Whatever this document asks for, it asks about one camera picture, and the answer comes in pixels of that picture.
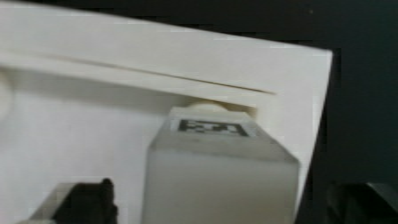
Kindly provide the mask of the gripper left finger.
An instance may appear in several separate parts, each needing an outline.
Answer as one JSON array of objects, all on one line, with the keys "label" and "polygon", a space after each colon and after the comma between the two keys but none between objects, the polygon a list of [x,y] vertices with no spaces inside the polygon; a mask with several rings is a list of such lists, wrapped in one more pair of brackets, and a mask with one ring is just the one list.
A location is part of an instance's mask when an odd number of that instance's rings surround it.
[{"label": "gripper left finger", "polygon": [[15,224],[116,224],[113,183],[60,183],[29,217]]}]

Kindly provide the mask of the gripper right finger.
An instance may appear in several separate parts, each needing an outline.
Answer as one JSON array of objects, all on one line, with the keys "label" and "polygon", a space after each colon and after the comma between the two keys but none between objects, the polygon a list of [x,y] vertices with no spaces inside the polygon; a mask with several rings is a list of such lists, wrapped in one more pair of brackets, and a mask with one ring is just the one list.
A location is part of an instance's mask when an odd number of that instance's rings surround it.
[{"label": "gripper right finger", "polygon": [[398,224],[398,191],[387,184],[330,186],[324,224]]}]

